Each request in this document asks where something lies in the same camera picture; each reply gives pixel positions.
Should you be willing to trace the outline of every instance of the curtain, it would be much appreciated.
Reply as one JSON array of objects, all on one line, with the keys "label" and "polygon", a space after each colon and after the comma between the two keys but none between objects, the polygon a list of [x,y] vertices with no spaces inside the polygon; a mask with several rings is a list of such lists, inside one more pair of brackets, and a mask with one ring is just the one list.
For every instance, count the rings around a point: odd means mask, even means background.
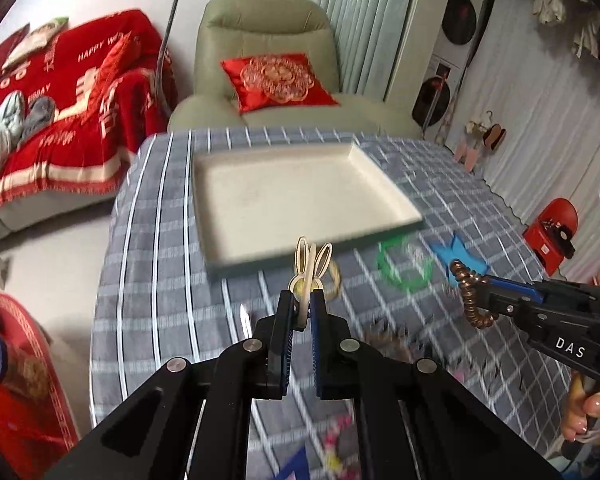
[{"label": "curtain", "polygon": [[579,216],[567,279],[587,281],[600,266],[600,62],[571,51],[576,20],[547,27],[532,16],[534,0],[495,0],[467,69],[446,145],[464,124],[493,111],[507,129],[482,164],[484,179],[526,223],[554,198]]},{"label": "curtain", "polygon": [[320,0],[335,31],[342,91],[383,100],[409,0]]}]

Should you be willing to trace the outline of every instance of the tile floor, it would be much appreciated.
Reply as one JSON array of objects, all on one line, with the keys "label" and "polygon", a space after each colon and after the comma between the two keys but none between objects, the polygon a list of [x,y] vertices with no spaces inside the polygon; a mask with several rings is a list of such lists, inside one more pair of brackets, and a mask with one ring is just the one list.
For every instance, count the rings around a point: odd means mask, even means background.
[{"label": "tile floor", "polygon": [[81,435],[91,429],[89,351],[112,202],[68,213],[0,240],[5,292],[58,342],[56,371]]}]

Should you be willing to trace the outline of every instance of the hand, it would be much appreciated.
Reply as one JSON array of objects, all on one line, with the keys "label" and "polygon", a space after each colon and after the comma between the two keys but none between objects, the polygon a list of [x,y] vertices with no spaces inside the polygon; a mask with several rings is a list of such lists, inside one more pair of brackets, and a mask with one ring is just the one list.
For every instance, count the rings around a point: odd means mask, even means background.
[{"label": "hand", "polygon": [[575,440],[578,434],[587,432],[586,415],[600,418],[600,392],[587,397],[582,386],[582,376],[573,372],[567,410],[562,416],[562,435],[566,440]]}]

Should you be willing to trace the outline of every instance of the metal bolt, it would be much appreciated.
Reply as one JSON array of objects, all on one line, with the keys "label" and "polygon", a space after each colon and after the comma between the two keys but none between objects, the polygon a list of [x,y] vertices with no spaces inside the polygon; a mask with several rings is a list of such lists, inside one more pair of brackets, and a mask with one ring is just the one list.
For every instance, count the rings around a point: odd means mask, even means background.
[{"label": "metal bolt", "polygon": [[432,374],[438,368],[438,365],[435,364],[435,362],[433,362],[431,359],[420,359],[416,366],[423,374]]},{"label": "metal bolt", "polygon": [[360,348],[360,343],[355,339],[343,339],[340,342],[340,348],[343,352],[355,352]]},{"label": "metal bolt", "polygon": [[242,343],[242,348],[247,352],[257,352],[262,348],[262,341],[259,339],[247,339],[247,341]]},{"label": "metal bolt", "polygon": [[182,357],[174,357],[167,361],[167,370],[170,372],[181,372],[187,367],[187,362]]}]

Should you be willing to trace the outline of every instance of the gray checkered tablecloth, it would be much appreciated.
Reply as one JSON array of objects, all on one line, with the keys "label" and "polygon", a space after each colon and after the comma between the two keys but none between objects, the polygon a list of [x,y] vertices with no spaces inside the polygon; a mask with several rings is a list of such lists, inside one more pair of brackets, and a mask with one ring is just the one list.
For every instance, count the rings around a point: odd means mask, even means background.
[{"label": "gray checkered tablecloth", "polygon": [[[293,275],[289,257],[287,268],[207,280],[192,199],[194,153],[304,142],[358,143],[423,213],[426,225],[411,245],[425,256],[433,256],[429,243],[448,244],[458,232],[469,251],[490,263],[491,274],[526,282],[542,277],[518,234],[521,226],[507,221],[486,184],[428,142],[314,128],[231,128],[151,137],[139,150],[112,213],[92,333],[94,424],[171,357],[211,359],[243,339],[240,305],[253,324],[273,314],[280,290]],[[458,297],[449,294],[437,259],[430,285],[406,294],[383,281],[377,254],[375,244],[336,256],[343,287],[328,309],[348,320],[354,336],[361,337],[367,323],[383,317],[391,327],[424,334],[439,355],[481,364],[484,370],[465,377],[465,386],[545,453],[559,432],[568,369],[529,348],[509,319],[501,318],[488,330],[473,329],[462,317]],[[396,250],[391,260],[404,272],[418,268],[408,251]],[[349,411],[350,403],[315,397],[310,338],[309,329],[294,335],[285,399],[254,402],[248,478],[271,478],[302,444],[312,478],[333,478],[322,468],[322,438],[330,417]],[[343,432],[339,446],[346,462],[357,460],[354,428]]]}]

